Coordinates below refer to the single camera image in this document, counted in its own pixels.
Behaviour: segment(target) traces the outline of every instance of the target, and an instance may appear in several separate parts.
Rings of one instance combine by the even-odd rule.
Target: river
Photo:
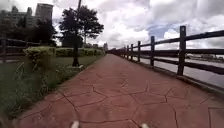
[[[162,59],[169,59],[169,60],[175,60],[177,61],[177,58],[163,58]],[[206,64],[206,65],[213,65],[213,66],[217,66],[217,67],[223,67],[224,68],[224,64],[223,63],[215,63],[215,62],[207,62],[207,61],[199,61],[199,60],[190,60],[190,59],[186,59],[185,61],[187,62],[194,62],[194,63],[199,63],[199,64]],[[147,59],[141,59],[142,63],[145,64],[150,64],[150,60]],[[155,61],[155,66],[156,67],[160,67],[166,70],[169,70],[171,72],[177,72],[177,65],[173,65],[173,64],[168,64],[168,63],[163,63],[163,62],[158,62]],[[216,85],[219,87],[224,88],[224,75],[218,75],[212,72],[208,72],[208,71],[204,71],[204,70],[199,70],[199,69],[195,69],[195,68],[189,68],[189,67],[185,67],[184,68],[184,75],[212,84],[212,85]]]

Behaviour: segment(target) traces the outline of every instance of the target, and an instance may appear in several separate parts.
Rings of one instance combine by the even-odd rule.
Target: grass
[[[88,66],[100,56],[79,58],[80,64]],[[47,71],[33,71],[27,61],[0,64],[0,112],[10,119],[16,118],[32,104],[57,89],[78,71],[68,68],[72,58],[54,58]]]

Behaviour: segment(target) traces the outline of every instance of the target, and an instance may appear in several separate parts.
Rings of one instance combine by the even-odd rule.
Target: sky
[[[0,9],[16,5],[21,11],[37,3],[53,4],[53,21],[58,30],[62,11],[76,9],[78,0],[0,0]],[[224,0],[82,0],[82,5],[98,11],[100,23],[105,27],[97,39],[90,43],[109,48],[130,44],[150,43],[156,40],[179,37],[179,27],[187,26],[187,35],[224,29]],[[187,48],[224,48],[224,38],[187,42]],[[177,49],[178,43],[158,45],[156,49]]]

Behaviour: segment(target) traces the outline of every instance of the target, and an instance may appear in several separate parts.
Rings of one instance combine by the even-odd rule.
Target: apartment building
[[[12,26],[16,26],[19,20],[26,19],[26,27],[33,27],[34,17],[32,16],[32,9],[28,8],[27,12],[19,12],[19,10],[13,6],[11,11],[2,10],[0,12],[0,24],[10,22]]]
[[[53,5],[38,3],[35,13],[36,20],[52,20]]]

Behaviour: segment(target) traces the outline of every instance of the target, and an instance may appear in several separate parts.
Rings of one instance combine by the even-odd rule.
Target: hedge
[[[34,67],[41,68],[48,68],[50,66],[50,58],[55,56],[54,47],[29,47],[24,52]]]
[[[32,62],[33,66],[41,68],[50,67],[50,58],[56,57],[73,57],[72,48],[54,48],[54,47],[29,47],[24,50],[28,59]],[[79,57],[102,55],[103,51],[93,48],[80,48],[78,51]]]
[[[97,49],[88,49],[88,48],[80,48],[78,51],[79,57],[82,56],[94,56],[94,55],[102,55],[103,51]],[[56,57],[73,57],[73,49],[72,48],[57,48],[56,49]]]

